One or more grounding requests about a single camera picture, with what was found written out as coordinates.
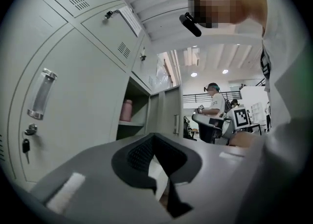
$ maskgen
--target railing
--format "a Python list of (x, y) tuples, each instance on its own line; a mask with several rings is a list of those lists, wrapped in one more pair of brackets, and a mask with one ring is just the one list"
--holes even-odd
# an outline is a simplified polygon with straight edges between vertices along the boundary
[(256, 84), (257, 87), (260, 86), (265, 86), (265, 79), (263, 79), (262, 81), (260, 81), (258, 84)]
[[(240, 91), (231, 91), (231, 92), (221, 92), (223, 97), (226, 100), (241, 100)], [(198, 102), (210, 102), (212, 101), (212, 97), (207, 93), (198, 93), (198, 94), (186, 94), (182, 96), (183, 103), (198, 103)]]

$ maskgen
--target locker key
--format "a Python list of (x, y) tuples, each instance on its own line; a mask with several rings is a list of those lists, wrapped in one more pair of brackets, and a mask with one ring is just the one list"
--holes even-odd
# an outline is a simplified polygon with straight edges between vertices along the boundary
[(24, 139), (22, 142), (22, 152), (26, 155), (27, 163), (29, 164), (28, 152), (30, 150), (30, 144), (28, 139)]

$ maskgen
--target hand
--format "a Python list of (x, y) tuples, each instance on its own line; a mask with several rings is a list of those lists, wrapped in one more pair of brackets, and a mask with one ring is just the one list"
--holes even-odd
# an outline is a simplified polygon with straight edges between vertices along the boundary
[(202, 113), (202, 109), (195, 109), (194, 112), (201, 114)]

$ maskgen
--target ventilation slot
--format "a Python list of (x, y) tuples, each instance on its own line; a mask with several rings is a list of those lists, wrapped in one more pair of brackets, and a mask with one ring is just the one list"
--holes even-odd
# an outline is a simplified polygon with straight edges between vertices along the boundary
[(122, 42), (121, 45), (118, 47), (118, 51), (120, 51), (120, 53), (122, 55), (124, 55), (124, 57), (128, 58), (128, 56), (130, 55), (131, 51), (126, 47), (126, 45)]
[(4, 149), (3, 149), (2, 135), (0, 135), (0, 160), (5, 161), (5, 159), (4, 159)]
[(83, 10), (89, 7), (89, 4), (85, 0), (69, 0), (78, 10)]
[(149, 76), (149, 84), (153, 86), (153, 79), (151, 78), (151, 76)]

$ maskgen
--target white tag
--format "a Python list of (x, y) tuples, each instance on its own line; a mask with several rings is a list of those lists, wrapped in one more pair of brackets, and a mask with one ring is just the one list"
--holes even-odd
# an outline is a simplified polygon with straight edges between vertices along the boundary
[(125, 6), (125, 7), (120, 8), (119, 12), (123, 16), (127, 24), (131, 27), (135, 35), (138, 37), (139, 33), (141, 32), (141, 26), (137, 22), (137, 19), (135, 18), (131, 9), (128, 6)]

